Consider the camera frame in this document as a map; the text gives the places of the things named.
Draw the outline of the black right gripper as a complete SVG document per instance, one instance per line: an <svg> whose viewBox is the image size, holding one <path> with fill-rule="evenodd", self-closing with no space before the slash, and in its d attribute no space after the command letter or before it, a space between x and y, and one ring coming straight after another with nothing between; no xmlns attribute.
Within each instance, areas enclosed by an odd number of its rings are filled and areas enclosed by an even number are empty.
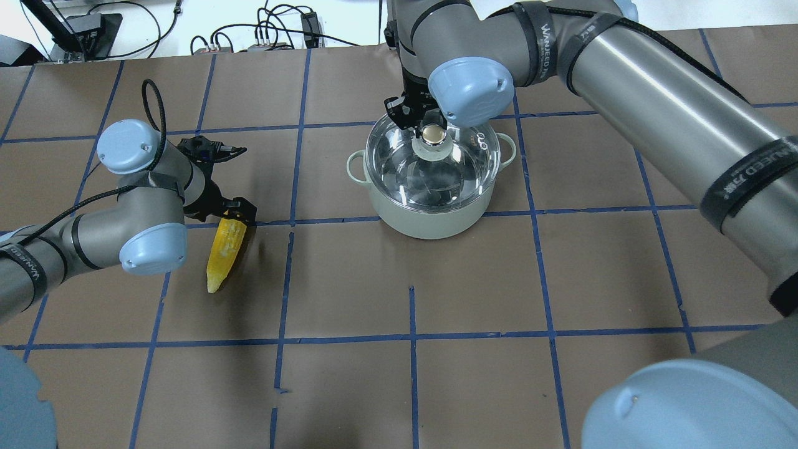
<svg viewBox="0 0 798 449"><path fill-rule="evenodd" d="M400 129L408 130L413 138L420 136L420 113L424 113L424 130L447 130L445 115L437 108L428 80L411 73L402 66L403 95L384 100L387 117Z"/></svg>

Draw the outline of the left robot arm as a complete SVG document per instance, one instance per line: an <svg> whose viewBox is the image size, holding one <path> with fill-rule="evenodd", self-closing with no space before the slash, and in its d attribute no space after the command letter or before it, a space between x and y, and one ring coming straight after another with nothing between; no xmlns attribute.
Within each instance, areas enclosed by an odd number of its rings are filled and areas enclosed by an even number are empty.
<svg viewBox="0 0 798 449"><path fill-rule="evenodd" d="M108 126L98 139L97 156L118 176L118 188L108 192L116 205L65 212L47 224L2 237L2 321L30 309L74 276L117 265L137 276L182 267L188 255L188 218L217 216L253 224L256 205L240 196L224 197L211 178L215 164L245 151L204 136L174 145L137 119Z"/></svg>

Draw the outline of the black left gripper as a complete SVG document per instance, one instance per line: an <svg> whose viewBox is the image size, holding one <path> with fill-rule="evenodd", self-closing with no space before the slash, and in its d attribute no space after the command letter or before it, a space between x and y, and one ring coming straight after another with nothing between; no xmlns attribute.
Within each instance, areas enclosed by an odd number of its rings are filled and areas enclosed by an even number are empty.
<svg viewBox="0 0 798 449"><path fill-rule="evenodd" d="M183 216L205 222L209 216L256 224L257 206L244 197L228 199L210 176L194 176L183 191Z"/></svg>

